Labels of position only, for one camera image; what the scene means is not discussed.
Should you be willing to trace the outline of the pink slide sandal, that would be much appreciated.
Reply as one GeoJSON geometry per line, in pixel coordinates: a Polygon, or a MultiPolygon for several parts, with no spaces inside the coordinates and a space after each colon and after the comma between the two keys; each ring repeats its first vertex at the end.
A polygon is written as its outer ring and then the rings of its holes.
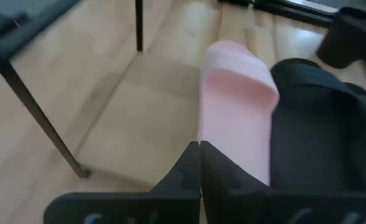
{"type": "Polygon", "coordinates": [[[271,116],[279,91],[268,66],[231,40],[213,43],[200,77],[199,139],[270,184],[271,116]]]}

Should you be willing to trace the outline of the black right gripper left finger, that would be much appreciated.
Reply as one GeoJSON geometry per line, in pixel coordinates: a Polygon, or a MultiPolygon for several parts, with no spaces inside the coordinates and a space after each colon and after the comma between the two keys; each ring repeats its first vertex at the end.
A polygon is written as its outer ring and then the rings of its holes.
{"type": "Polygon", "coordinates": [[[44,224],[199,224],[200,145],[188,144],[148,192],[73,192],[45,209],[44,224]]]}

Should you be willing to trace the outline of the wooden shelf with black frame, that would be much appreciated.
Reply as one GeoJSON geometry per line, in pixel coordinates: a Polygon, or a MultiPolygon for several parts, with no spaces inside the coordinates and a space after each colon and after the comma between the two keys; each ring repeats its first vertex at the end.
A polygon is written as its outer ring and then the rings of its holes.
{"type": "Polygon", "coordinates": [[[314,51],[325,30],[252,8],[149,0],[144,52],[134,6],[86,0],[14,59],[14,67],[76,160],[137,185],[160,181],[199,141],[201,69],[208,46],[229,39],[268,67],[314,51]]]}

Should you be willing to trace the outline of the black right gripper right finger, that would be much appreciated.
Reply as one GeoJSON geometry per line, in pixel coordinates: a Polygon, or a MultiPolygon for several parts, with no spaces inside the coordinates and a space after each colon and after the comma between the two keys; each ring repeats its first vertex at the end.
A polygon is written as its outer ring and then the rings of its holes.
{"type": "Polygon", "coordinates": [[[273,189],[215,146],[200,143],[201,189],[208,224],[366,224],[366,195],[273,189]]]}

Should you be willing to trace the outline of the black plant pot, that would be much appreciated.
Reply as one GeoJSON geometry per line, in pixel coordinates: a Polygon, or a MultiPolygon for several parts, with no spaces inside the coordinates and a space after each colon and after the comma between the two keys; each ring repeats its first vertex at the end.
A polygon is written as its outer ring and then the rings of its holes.
{"type": "Polygon", "coordinates": [[[317,57],[334,68],[346,68],[366,57],[366,11],[343,7],[335,15],[317,57]]]}

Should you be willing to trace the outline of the black slide sandal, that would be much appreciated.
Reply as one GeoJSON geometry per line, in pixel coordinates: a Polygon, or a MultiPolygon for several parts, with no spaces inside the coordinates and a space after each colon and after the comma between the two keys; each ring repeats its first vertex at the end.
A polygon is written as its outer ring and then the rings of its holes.
{"type": "Polygon", "coordinates": [[[290,190],[366,191],[366,91],[317,63],[290,58],[271,74],[271,184],[290,190]]]}

